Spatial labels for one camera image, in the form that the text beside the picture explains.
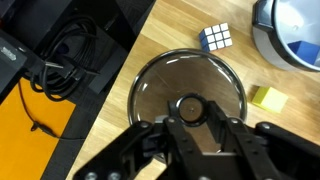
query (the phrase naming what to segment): white container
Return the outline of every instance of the white container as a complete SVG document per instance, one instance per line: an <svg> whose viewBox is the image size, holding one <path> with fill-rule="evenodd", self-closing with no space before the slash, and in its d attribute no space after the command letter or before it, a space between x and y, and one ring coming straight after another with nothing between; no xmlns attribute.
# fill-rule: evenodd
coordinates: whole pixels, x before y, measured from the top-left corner
<svg viewBox="0 0 320 180"><path fill-rule="evenodd" d="M300 59L288 46L304 41L320 46L319 0L259 0L253 8L255 44L271 64L284 70L320 71Z"/></svg>

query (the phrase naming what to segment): orange mat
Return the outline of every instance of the orange mat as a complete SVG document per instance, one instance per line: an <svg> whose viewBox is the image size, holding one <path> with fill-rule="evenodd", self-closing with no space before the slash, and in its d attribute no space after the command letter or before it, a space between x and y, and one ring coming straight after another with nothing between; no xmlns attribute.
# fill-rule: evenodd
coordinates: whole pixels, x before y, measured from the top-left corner
<svg viewBox="0 0 320 180"><path fill-rule="evenodd" d="M32 91L21 80L22 92L31 116L61 135L75 105L52 102L44 94ZM28 119L16 86L0 105L0 179L40 179L58 143L40 129L30 131Z"/></svg>

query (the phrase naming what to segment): wooden table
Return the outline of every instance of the wooden table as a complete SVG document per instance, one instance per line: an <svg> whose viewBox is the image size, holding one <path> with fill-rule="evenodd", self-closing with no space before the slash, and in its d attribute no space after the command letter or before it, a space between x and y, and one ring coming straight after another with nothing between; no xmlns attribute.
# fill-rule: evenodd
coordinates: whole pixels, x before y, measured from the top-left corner
<svg viewBox="0 0 320 180"><path fill-rule="evenodd" d="M320 145L320 77L317 73L283 71L263 59L251 34L254 3L255 0L157 0L68 178L128 128L128 94L140 69L168 50L200 49L199 32L223 22L229 23L234 45L212 53L225 60L243 83L248 98L247 124L270 121ZM281 114L250 103L258 86L271 86L289 96ZM154 161L139 178L155 179L163 169L163 164Z"/></svg>

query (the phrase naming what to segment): black device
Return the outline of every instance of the black device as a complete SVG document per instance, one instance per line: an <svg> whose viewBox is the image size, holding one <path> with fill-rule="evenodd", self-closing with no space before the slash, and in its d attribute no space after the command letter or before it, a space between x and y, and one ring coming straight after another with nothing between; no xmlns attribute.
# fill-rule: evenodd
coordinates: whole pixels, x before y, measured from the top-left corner
<svg viewBox="0 0 320 180"><path fill-rule="evenodd" d="M24 72L39 73L43 67L33 51L0 29L0 104Z"/></svg>
<svg viewBox="0 0 320 180"><path fill-rule="evenodd" d="M134 179L159 154L167 168L158 179L320 179L319 146L269 122L250 128L240 119L228 118L214 101L205 104L205 123L221 144L220 153L202 154L177 116L155 124L139 121L84 165L74 179Z"/></svg>

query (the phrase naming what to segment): black cable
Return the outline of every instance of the black cable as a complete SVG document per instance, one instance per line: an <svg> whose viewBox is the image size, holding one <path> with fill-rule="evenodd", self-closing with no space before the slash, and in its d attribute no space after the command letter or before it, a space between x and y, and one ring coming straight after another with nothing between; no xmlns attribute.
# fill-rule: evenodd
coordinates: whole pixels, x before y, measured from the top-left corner
<svg viewBox="0 0 320 180"><path fill-rule="evenodd" d="M45 62L69 63L71 69L62 69L64 76L60 75L59 69L45 66L40 74L30 77L30 84L35 92L44 92L52 101L62 101L70 97L80 86L86 77L86 72L92 71L95 53L95 40L97 30L94 20L88 16L74 15L66 21L64 26L54 36L54 39L40 53ZM73 58L68 59L56 54L58 48L69 38L79 36L83 38L82 45Z"/></svg>
<svg viewBox="0 0 320 180"><path fill-rule="evenodd" d="M31 131L35 131L38 128L42 130L42 132L46 133L47 135L59 139L59 140L63 140L63 141L84 141L85 138L65 138L65 137L59 137L57 136L53 130L51 128L49 128L48 126L44 125L44 124L40 124L38 121L34 120L30 114L30 112L28 111L23 93L22 93L22 88L21 88L21 83L18 82L18 87L19 87L19 95L20 95L20 99L22 102L22 106L23 109L25 111L25 113L27 114L27 116L29 117L29 119L32 121L33 125L31 127Z"/></svg>

